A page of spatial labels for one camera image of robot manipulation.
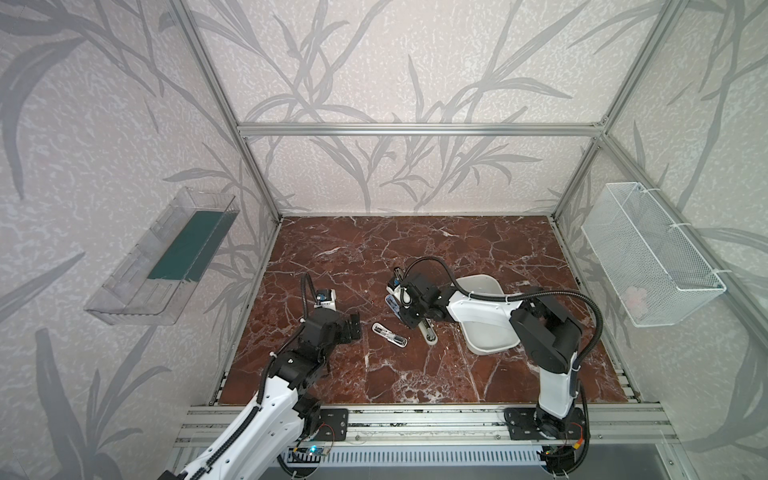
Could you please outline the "blue staple remover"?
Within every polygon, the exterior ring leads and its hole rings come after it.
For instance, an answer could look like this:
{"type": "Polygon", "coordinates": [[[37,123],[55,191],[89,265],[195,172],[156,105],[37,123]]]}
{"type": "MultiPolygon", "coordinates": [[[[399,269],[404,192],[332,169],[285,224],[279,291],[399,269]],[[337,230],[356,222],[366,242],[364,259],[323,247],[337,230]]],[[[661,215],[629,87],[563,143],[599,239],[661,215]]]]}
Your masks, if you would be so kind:
{"type": "Polygon", "coordinates": [[[394,315],[399,320],[402,320],[401,315],[400,315],[400,304],[398,303],[397,299],[392,294],[388,294],[385,297],[385,302],[389,306],[389,308],[392,310],[394,315]]]}

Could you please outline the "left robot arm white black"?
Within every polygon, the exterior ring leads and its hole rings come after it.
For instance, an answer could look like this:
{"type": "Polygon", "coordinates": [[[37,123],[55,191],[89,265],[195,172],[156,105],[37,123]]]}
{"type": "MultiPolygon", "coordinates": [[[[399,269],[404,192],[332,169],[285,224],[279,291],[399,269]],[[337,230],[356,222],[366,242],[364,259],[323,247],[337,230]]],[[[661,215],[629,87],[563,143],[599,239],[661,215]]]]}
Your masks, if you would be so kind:
{"type": "Polygon", "coordinates": [[[235,420],[181,472],[162,479],[257,479],[290,445],[320,428],[320,403],[308,390],[334,349],[362,337],[360,314],[318,307],[263,370],[255,396],[235,420]]]}

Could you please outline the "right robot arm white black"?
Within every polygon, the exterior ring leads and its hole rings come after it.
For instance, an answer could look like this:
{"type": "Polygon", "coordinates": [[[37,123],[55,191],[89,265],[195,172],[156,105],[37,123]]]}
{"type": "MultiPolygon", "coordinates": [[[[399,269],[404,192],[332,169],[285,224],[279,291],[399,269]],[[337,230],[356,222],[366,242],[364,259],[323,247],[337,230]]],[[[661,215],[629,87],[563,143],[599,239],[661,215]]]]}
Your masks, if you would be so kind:
{"type": "Polygon", "coordinates": [[[453,278],[440,287],[420,273],[396,270],[387,284],[387,303],[403,324],[418,328],[429,342],[428,325],[451,321],[460,325],[467,348],[476,355],[501,353],[521,345],[539,368],[539,396],[531,415],[533,428],[544,438],[563,438],[575,420],[578,372],[602,333],[602,320],[586,345],[584,329],[555,297],[557,291],[534,287],[506,294],[485,274],[453,278]]]}

